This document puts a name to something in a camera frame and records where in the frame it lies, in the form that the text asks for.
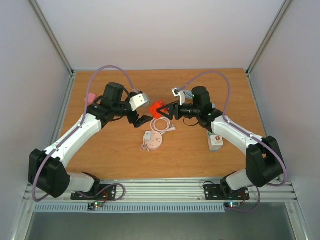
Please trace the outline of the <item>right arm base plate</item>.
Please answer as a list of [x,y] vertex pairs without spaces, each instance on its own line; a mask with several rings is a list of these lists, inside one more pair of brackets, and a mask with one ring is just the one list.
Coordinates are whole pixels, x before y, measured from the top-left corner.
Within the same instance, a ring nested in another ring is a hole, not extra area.
[[202,188],[207,201],[244,201],[250,199],[249,190],[246,187],[230,190],[212,181],[205,181]]

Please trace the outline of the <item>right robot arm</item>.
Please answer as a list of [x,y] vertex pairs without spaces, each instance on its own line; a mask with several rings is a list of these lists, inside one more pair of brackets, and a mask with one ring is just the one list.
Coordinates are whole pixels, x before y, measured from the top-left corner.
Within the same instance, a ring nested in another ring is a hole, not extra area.
[[245,155],[245,169],[233,172],[220,181],[224,198],[234,197],[242,188],[261,188],[279,176],[286,176],[286,167],[277,140],[262,137],[239,126],[222,111],[213,107],[204,86],[192,89],[192,103],[172,102],[157,108],[157,113],[172,120],[196,118],[208,132],[229,141]]

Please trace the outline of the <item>round pink power socket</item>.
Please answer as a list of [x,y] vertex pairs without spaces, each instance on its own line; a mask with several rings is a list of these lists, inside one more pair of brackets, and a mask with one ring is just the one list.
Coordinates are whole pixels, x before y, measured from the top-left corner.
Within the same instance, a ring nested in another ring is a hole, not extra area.
[[163,136],[157,131],[151,130],[151,132],[152,132],[151,140],[146,141],[144,140],[144,137],[142,138],[142,144],[140,146],[140,149],[143,151],[144,150],[148,152],[156,151],[162,146]]

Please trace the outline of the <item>pink square plug adapter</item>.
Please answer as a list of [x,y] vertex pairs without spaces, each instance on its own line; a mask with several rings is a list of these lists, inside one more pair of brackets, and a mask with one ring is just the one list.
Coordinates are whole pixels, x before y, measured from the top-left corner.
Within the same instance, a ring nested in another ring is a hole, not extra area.
[[95,93],[89,93],[88,97],[84,98],[84,102],[87,103],[88,105],[91,105],[97,98],[97,95]]

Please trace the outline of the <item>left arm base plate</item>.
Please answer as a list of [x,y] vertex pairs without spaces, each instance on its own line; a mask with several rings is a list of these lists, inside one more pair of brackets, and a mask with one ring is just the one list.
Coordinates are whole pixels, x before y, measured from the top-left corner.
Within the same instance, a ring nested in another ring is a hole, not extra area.
[[73,201],[82,200],[114,200],[116,198],[117,186],[111,184],[95,185],[89,192],[75,192],[71,194],[70,199]]

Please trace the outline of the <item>orange cube socket adapter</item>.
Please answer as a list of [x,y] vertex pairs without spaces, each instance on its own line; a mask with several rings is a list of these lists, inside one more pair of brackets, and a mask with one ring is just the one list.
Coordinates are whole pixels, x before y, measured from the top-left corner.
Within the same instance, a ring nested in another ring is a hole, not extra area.
[[148,109],[149,113],[152,117],[157,120],[162,117],[160,113],[158,113],[158,109],[164,107],[166,104],[163,100],[155,101]]

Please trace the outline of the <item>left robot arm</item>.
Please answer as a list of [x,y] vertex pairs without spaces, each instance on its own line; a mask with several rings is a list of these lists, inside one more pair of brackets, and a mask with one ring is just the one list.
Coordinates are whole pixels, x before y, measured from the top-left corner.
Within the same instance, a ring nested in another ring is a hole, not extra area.
[[96,199],[101,193],[100,180],[87,172],[67,172],[66,167],[78,150],[108,123],[126,117],[130,124],[139,128],[150,122],[152,117],[139,116],[137,112],[149,102],[149,97],[142,91],[128,92],[119,83],[107,84],[103,95],[85,108],[69,131],[46,149],[35,149],[29,155],[28,182],[32,185],[33,200],[40,201],[35,195],[37,189],[53,198],[72,191]]

